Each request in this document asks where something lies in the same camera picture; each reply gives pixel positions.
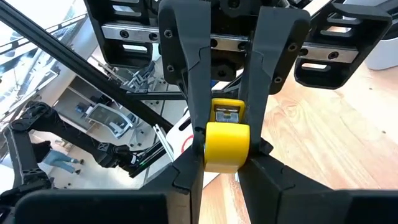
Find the metal bracket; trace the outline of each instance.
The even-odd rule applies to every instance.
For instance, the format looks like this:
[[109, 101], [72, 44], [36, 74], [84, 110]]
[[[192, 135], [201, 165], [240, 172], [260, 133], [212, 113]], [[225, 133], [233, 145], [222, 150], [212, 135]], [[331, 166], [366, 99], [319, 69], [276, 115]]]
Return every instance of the metal bracket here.
[[[350, 19], [335, 19], [333, 15]], [[312, 18], [312, 28], [295, 64], [295, 79], [304, 86], [343, 86], [391, 26], [391, 16], [372, 6], [327, 4]], [[335, 45], [335, 50], [324, 45]]]
[[113, 66], [141, 68], [152, 60], [152, 43], [132, 42], [129, 33], [119, 30], [114, 35], [119, 40], [106, 41], [101, 26], [107, 22], [119, 21], [127, 24], [149, 25], [149, 10], [144, 1], [95, 1], [85, 0], [88, 15], [93, 25], [98, 45], [105, 60]]
[[[129, 37], [127, 39], [130, 41], [160, 43], [159, 38], [151, 38], [153, 36], [160, 35], [159, 30], [156, 27], [111, 23], [103, 25], [102, 30], [106, 39], [121, 40], [122, 37], [117, 35], [117, 33], [121, 30], [125, 30], [129, 33]], [[249, 37], [241, 35], [210, 34], [210, 38], [212, 50], [246, 52], [246, 48], [244, 46], [249, 43]], [[342, 47], [339, 45], [316, 44], [311, 42], [304, 42], [301, 52], [306, 53], [302, 53], [301, 55], [299, 54], [298, 58], [343, 63], [351, 63], [358, 54], [356, 47]], [[329, 58], [328, 56], [332, 52], [339, 52], [339, 57]]]
[[261, 7], [256, 31], [241, 75], [239, 99], [243, 123], [250, 126], [251, 153], [258, 153], [268, 95], [283, 86], [310, 27], [307, 11]]
[[157, 124], [152, 128], [154, 129], [156, 136], [159, 138], [160, 143], [162, 143], [163, 148], [166, 150], [166, 153], [169, 156], [170, 161], [173, 162], [174, 161], [173, 149], [171, 148], [170, 144], [167, 142], [163, 130], [161, 130], [161, 128]]
[[[210, 6], [183, 0], [162, 1], [159, 6], [164, 77], [188, 95], [195, 131], [204, 131], [210, 118]], [[196, 29], [191, 29], [192, 21]]]

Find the black metal frame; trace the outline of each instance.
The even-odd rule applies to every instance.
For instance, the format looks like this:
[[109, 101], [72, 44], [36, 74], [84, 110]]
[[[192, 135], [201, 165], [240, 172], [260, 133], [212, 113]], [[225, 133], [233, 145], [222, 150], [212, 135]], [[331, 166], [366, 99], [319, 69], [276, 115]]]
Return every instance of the black metal frame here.
[[[53, 33], [55, 33], [55, 32], [58, 31], [58, 30], [61, 30], [61, 29], [63, 29], [63, 28], [66, 28], [66, 27], [68, 27], [68, 26], [70, 26], [70, 25], [72, 25], [72, 24], [75, 24], [75, 23], [77, 23], [77, 22], [81, 22], [81, 21], [83, 21], [84, 19], [86, 19], [87, 17], [88, 17], [87, 14], [83, 14], [83, 15], [80, 15], [80, 16], [76, 16], [76, 17], [71, 18], [71, 19], [69, 19], [69, 20], [67, 20], [67, 21], [63, 21], [63, 22], [61, 22], [61, 23], [59, 23], [59, 24], [57, 24], [57, 25], [54, 25], [54, 26], [52, 26], [52, 27], [49, 27], [49, 28], [47, 28], [46, 30], [50, 30], [50, 31], [51, 31], [50, 33], [53, 34]], [[27, 40], [27, 41], [22, 41], [23, 39], [25, 39], [25, 37], [18, 38], [18, 39], [16, 39], [16, 40], [10, 41], [10, 42], [8, 42], [8, 43], [3, 44], [2, 46], [0, 46], [0, 49], [1, 49], [1, 48], [5, 47], [6, 45], [9, 45], [9, 44], [11, 45], [11, 48], [6, 49], [6, 50], [3, 50], [2, 52], [0, 52], [0, 55], [6, 54], [7, 52], [10, 52], [10, 51], [12, 51], [12, 50], [17, 49], [18, 47], [22, 47], [23, 45], [26, 45], [26, 44], [29, 44], [29, 43], [30, 43], [29, 40]]]
[[158, 124], [166, 132], [173, 127], [143, 102], [130, 99], [117, 85], [108, 82], [106, 76], [94, 66], [4, 1], [0, 1], [0, 20], [149, 125]]
[[[239, 83], [240, 78], [235, 80], [235, 83]], [[211, 96], [213, 98], [237, 98], [238, 86], [229, 87], [226, 86], [222, 90], [213, 90]], [[127, 96], [134, 100], [186, 100], [184, 94], [181, 91], [156, 91], [147, 93], [126, 93]]]
[[[124, 49], [123, 44], [131, 44], [128, 41], [104, 42], [102, 38], [101, 24], [105, 21], [120, 21], [126, 23], [140, 23], [149, 25], [150, 12], [147, 10], [146, 1], [93, 1], [85, 0], [86, 6], [95, 5], [95, 8], [87, 7], [90, 21], [93, 25], [95, 36], [97, 36], [99, 47], [104, 52], [105, 60], [115, 67], [142, 68], [152, 60], [152, 44], [136, 42], [134, 45], [142, 46], [147, 52], [131, 52]], [[131, 6], [135, 13], [119, 12], [113, 6]]]

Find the person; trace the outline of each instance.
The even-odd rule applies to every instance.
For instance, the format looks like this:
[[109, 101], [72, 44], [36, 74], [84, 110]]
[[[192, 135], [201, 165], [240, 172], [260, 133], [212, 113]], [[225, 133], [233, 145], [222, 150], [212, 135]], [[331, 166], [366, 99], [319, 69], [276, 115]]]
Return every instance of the person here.
[[44, 141], [44, 142], [40, 142], [40, 143], [33, 143], [33, 152], [36, 158], [36, 162], [40, 163], [43, 162], [47, 165], [50, 166], [55, 166], [55, 167], [59, 167], [63, 170], [68, 171], [69, 173], [73, 174], [80, 174], [80, 169], [75, 170], [75, 168], [69, 164], [67, 164], [67, 162], [71, 162], [74, 164], [84, 164], [84, 160], [83, 159], [74, 159], [72, 157], [69, 157], [67, 155], [65, 155], [62, 152], [53, 150], [51, 148], [51, 142], [50, 141]]

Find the yellow object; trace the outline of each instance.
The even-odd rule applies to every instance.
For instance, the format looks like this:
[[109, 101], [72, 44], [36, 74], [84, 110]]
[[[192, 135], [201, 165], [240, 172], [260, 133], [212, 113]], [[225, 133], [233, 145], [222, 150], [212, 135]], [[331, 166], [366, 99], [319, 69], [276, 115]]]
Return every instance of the yellow object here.
[[232, 99], [224, 99], [224, 98], [213, 98], [211, 99], [211, 112], [210, 112], [210, 121], [216, 120], [216, 107], [234, 107], [238, 109], [239, 114], [239, 122], [243, 118], [244, 113], [244, 101], [242, 100], [232, 100]]
[[250, 127], [209, 122], [206, 125], [205, 171], [233, 174], [249, 153]]

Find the white object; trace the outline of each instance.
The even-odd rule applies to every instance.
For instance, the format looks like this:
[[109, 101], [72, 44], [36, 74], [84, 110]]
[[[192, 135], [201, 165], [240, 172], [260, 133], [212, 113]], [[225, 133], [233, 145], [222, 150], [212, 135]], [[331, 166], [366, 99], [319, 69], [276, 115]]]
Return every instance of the white object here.
[[[108, 122], [108, 121], [99, 121], [97, 120], [97, 118], [93, 115], [95, 114], [95, 111], [100, 110], [101, 113], [105, 114], [104, 111], [106, 111], [109, 114], [116, 115], [119, 116], [120, 118], [122, 118], [125, 123], [121, 124], [121, 125], [117, 125], [112, 121], [109, 121], [109, 123], [103, 123], [103, 122]], [[128, 131], [129, 128], [133, 128], [134, 124], [132, 123], [132, 121], [126, 116], [124, 115], [122, 112], [115, 110], [111, 107], [108, 107], [106, 105], [103, 105], [101, 103], [97, 103], [95, 105], [95, 107], [90, 110], [89, 113], [87, 113], [86, 119], [92, 120], [97, 122], [98, 124], [103, 125], [104, 127], [108, 128], [112, 134], [114, 135], [115, 138], [119, 139], [126, 131]]]
[[164, 136], [164, 132], [161, 130], [161, 128], [157, 124], [155, 124], [155, 126], [153, 126], [152, 128], [154, 129], [157, 138], [159, 138], [160, 143], [162, 143], [163, 148], [166, 150], [166, 153], [169, 156], [170, 160], [173, 162], [175, 160], [173, 150], [170, 147], [169, 143], [167, 142], [167, 140]]
[[239, 175], [238, 175], [238, 173], [235, 173], [235, 181], [239, 183]]
[[89, 114], [94, 108], [92, 106], [89, 106], [86, 110], [86, 114]]
[[[344, 4], [362, 6], [377, 6], [387, 0], [346, 0]], [[398, 65], [398, 37], [390, 40], [381, 40], [365, 59], [365, 64], [373, 70], [382, 70]]]

